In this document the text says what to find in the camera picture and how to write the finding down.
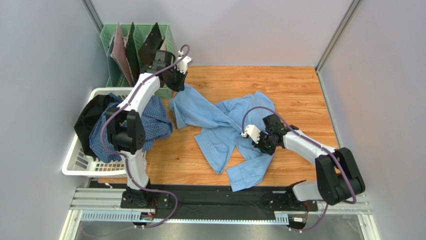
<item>light blue garment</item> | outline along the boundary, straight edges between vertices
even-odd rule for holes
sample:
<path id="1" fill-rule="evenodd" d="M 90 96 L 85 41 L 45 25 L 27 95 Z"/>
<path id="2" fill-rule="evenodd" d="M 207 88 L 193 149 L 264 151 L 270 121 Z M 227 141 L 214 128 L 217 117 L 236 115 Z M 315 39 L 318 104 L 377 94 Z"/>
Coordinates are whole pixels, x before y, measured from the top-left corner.
<path id="1" fill-rule="evenodd" d="M 185 91 L 177 93 L 169 102 L 178 129 L 188 125 L 202 127 L 195 140 L 216 173 L 224 171 L 235 146 L 244 157 L 245 162 L 226 169 L 233 192 L 260 183 L 272 160 L 271 155 L 254 148 L 250 138 L 241 137 L 244 114 L 256 106 L 275 110 L 272 101 L 259 91 L 213 105 L 187 84 Z M 253 110 L 244 126 L 253 124 L 264 130 L 262 119 L 270 114 L 264 109 Z"/>

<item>wooden tabletop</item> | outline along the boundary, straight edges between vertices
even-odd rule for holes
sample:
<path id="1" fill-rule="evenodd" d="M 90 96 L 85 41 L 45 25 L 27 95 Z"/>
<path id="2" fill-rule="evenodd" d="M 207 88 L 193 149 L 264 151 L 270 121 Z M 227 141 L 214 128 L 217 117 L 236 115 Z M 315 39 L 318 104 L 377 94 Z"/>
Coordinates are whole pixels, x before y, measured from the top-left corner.
<path id="1" fill-rule="evenodd" d="M 191 66 L 185 82 L 207 100 L 220 101 L 260 91 L 275 104 L 289 123 L 313 139 L 337 148 L 329 114 L 313 67 L 299 66 Z M 146 154 L 146 173 L 153 184 L 229 185 L 226 170 L 216 174 L 203 156 L 194 136 L 200 127 L 176 129 L 175 118 L 164 99 L 167 117 L 174 124 L 169 138 L 156 140 Z M 226 168 L 244 158 L 234 149 Z M 315 168 L 287 149 L 276 149 L 272 162 L 258 185 L 288 186 L 316 179 Z M 100 178 L 100 183 L 126 183 L 126 178 Z"/>

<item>gray wall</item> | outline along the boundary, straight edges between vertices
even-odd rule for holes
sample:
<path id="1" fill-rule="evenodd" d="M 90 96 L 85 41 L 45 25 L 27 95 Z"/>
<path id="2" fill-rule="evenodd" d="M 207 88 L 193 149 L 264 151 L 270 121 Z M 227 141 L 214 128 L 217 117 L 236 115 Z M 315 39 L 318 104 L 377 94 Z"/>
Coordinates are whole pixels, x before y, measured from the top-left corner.
<path id="1" fill-rule="evenodd" d="M 321 73 L 384 240 L 426 239 L 426 1 L 363 1 Z"/>
<path id="2" fill-rule="evenodd" d="M 92 0 L 104 23 L 170 24 L 196 65 L 313 66 L 351 0 Z"/>
<path id="3" fill-rule="evenodd" d="M 58 239 L 85 180 L 61 166 L 105 53 L 79 0 L 0 6 L 0 239 Z"/>

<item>purple cable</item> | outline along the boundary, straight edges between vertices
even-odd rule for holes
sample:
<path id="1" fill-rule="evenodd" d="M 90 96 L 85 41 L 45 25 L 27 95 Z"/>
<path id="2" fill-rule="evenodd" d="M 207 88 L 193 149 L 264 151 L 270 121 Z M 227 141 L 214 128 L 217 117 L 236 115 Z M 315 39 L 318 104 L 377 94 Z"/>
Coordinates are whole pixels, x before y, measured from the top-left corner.
<path id="1" fill-rule="evenodd" d="M 348 189 L 349 189 L 349 192 L 350 192 L 350 195 L 352 196 L 352 201 L 348 201 L 348 200 L 345 200 L 345 201 L 343 201 L 344 203 L 347 203 L 347 204 L 356 204 L 357 203 L 357 197 L 356 197 L 356 195 L 355 195 L 355 192 L 354 192 L 354 189 L 352 188 L 352 186 L 351 186 L 351 184 L 349 183 L 349 180 L 348 180 L 348 177 L 346 176 L 346 174 L 345 174 L 345 172 L 343 171 L 343 169 L 342 169 L 342 166 L 340 165 L 340 163 L 339 163 L 339 161 L 337 160 L 337 158 L 332 154 L 332 152 L 330 152 L 327 148 L 323 148 L 322 146 L 321 146 L 321 144 L 319 144 L 319 143 L 317 143 L 317 142 L 315 142 L 315 141 L 313 141 L 312 139 L 310 139 L 309 137 L 306 137 L 305 135 L 301 135 L 300 133 L 298 133 L 297 131 L 295 131 L 291 126 L 290 126 L 290 124 L 288 124 L 287 122 L 286 122 L 286 120 L 284 120 L 284 118 L 283 117 L 281 117 L 276 111 L 274 111 L 274 110 L 272 110 L 272 109 L 270 109 L 270 108 L 267 108 L 267 107 L 265 107 L 265 106 L 255 106 L 255 107 L 252 107 L 252 108 L 250 108 L 246 113 L 245 113 L 245 115 L 244 115 L 244 117 L 242 118 L 242 131 L 244 132 L 245 130 L 244 130 L 244 122 L 246 121 L 246 117 L 247 117 L 247 115 L 251 112 L 251 111 L 253 111 L 253 110 L 255 110 L 255 109 L 265 109 L 265 110 L 268 110 L 268 111 L 270 111 L 271 113 L 273 113 L 273 114 L 275 114 L 283 123 L 284 123 L 284 125 L 288 128 L 288 129 L 290 129 L 290 131 L 292 131 L 294 134 L 296 134 L 297 136 L 299 136 L 300 138 L 302 138 L 302 139 L 304 139 L 304 140 L 306 140 L 307 142 L 309 142 L 309 143 L 311 143 L 311 144 L 313 144 L 314 146 L 316 146 L 316 147 L 318 147 L 318 148 L 320 148 L 321 150 L 323 150 L 324 152 L 326 152 L 330 157 L 331 157 L 331 159 L 333 159 L 333 161 L 334 161 L 334 163 L 336 164 L 336 166 L 337 166 L 337 168 L 340 170 L 340 173 L 341 173 L 341 176 L 343 177 L 343 180 L 344 180 L 344 182 L 346 183 L 346 185 L 347 185 L 347 187 L 348 187 Z M 309 231 L 312 231 L 312 230 L 314 230 L 322 221 L 323 221 L 323 219 L 324 219 L 324 216 L 326 215 L 326 212 L 327 212 L 327 209 L 328 209 L 328 207 L 329 207 L 329 205 L 327 204 L 326 206 L 325 206 L 325 208 L 324 208 L 324 212 L 322 213 L 322 216 L 321 216 L 321 218 L 318 220 L 318 222 L 317 223 L 315 223 L 315 225 L 313 225 L 312 227 L 310 227 L 310 228 L 308 228 L 308 229 L 305 229 L 305 230 L 302 230 L 302 232 L 309 232 Z"/>
<path id="2" fill-rule="evenodd" d="M 146 229 L 149 229 L 149 228 L 154 228 L 154 227 L 157 227 L 157 226 L 160 226 L 161 224 L 163 224 L 163 223 L 165 223 L 167 220 L 169 220 L 174 214 L 175 214 L 175 212 L 176 212 L 176 209 L 178 208 L 178 197 L 173 193 L 173 192 L 170 192 L 170 191 L 165 191 L 165 190 L 156 190 L 156 189 L 148 189 L 148 188 L 145 188 L 145 187 L 142 187 L 141 185 L 139 185 L 135 180 L 134 180 L 134 178 L 133 178 L 133 176 L 132 176 L 132 173 L 130 172 L 130 170 L 129 170 L 129 158 L 128 158 L 128 156 L 125 154 L 125 153 L 122 153 L 122 152 L 118 152 L 118 151 L 113 151 L 113 150 L 111 150 L 111 149 L 109 149 L 108 147 L 107 147 L 107 145 L 105 144 L 105 142 L 104 142 L 104 132 L 105 132 L 105 129 L 107 129 L 107 126 L 108 126 L 108 124 L 110 124 L 110 122 L 119 114 L 119 113 L 121 113 L 127 106 L 129 106 L 131 103 L 132 103 L 132 100 L 133 100 L 133 98 L 136 96 L 136 93 L 139 91 L 139 89 L 142 87 L 142 85 L 144 84 L 144 83 L 146 83 L 149 79 L 151 79 L 151 78 L 153 78 L 154 76 L 158 76 L 158 75 L 160 75 L 160 74 L 162 74 L 162 73 L 164 73 L 165 71 L 168 71 L 168 70 L 170 70 L 171 68 L 174 68 L 178 63 L 180 63 L 185 57 L 187 57 L 188 56 L 188 54 L 189 54 L 189 52 L 190 52 L 190 46 L 188 45 L 188 44 L 184 44 L 181 48 L 180 48 L 180 51 L 182 52 L 183 51 L 183 49 L 186 47 L 186 52 L 185 52 L 185 54 L 179 59 L 179 60 L 177 60 L 177 61 L 175 61 L 174 63 L 172 63 L 170 66 L 167 66 L 167 67 L 165 67 L 165 68 L 163 68 L 163 69 L 161 69 L 161 70 L 159 70 L 159 71 L 157 71 L 156 73 L 154 73 L 154 74 L 152 74 L 152 75 L 150 75 L 150 76 L 148 76 L 147 78 L 145 78 L 143 81 L 142 81 L 142 84 L 139 84 L 137 87 L 136 87 L 136 89 L 135 89 L 135 91 L 134 91 L 134 94 L 132 95 L 132 96 L 130 96 L 130 98 L 128 99 L 128 101 L 127 101 L 127 103 L 126 104 L 124 104 L 122 107 L 120 107 L 116 112 L 114 112 L 114 114 L 110 117 L 110 118 L 108 118 L 107 120 L 106 120 L 106 122 L 105 122 L 105 124 L 102 126 L 102 129 L 100 130 L 100 143 L 102 144 L 102 146 L 103 146 L 103 148 L 108 152 L 108 153 L 110 153 L 110 154 L 114 154 L 114 155 L 119 155 L 119 156 L 123 156 L 124 157 L 124 159 L 125 159 L 125 166 L 126 166 L 126 171 L 127 171 L 127 174 L 128 174 L 128 177 L 131 179 L 131 181 L 132 181 L 132 183 L 134 184 L 134 185 L 136 185 L 136 187 L 138 187 L 138 188 L 140 188 L 141 190 L 144 190 L 144 191 L 147 191 L 147 192 L 151 192 L 151 193 L 163 193 L 163 194 L 170 194 L 173 198 L 174 198 L 174 200 L 175 200 L 175 204 L 174 204 L 174 208 L 173 208 L 173 210 L 171 211 L 171 213 L 167 216 L 167 217 L 165 217 L 163 220 L 161 220 L 161 221 L 159 221 L 159 222 L 157 222 L 157 223 L 155 223 L 155 224 L 152 224 L 152 225 L 147 225 L 147 226 L 145 226 L 144 228 L 146 228 Z M 81 229 L 81 232 L 84 234 L 84 235 L 86 235 L 86 236 L 88 236 L 88 237 L 91 237 L 91 238 L 103 238 L 103 237 L 108 237 L 108 236 L 111 236 L 111 235 L 114 235 L 114 234 L 117 234 L 117 233 L 120 233 L 120 232 L 123 232 L 123 231 L 127 231 L 127 230 L 130 230 L 130 229 L 134 229 L 134 227 L 128 227 L 128 228 L 123 228 L 123 229 L 121 229 L 121 230 L 118 230 L 118 231 L 115 231 L 115 232 L 112 232 L 112 233 L 108 233 L 108 234 L 105 234 L 105 235 L 90 235 L 90 234 L 88 234 L 88 233 L 86 233 L 83 229 Z"/>

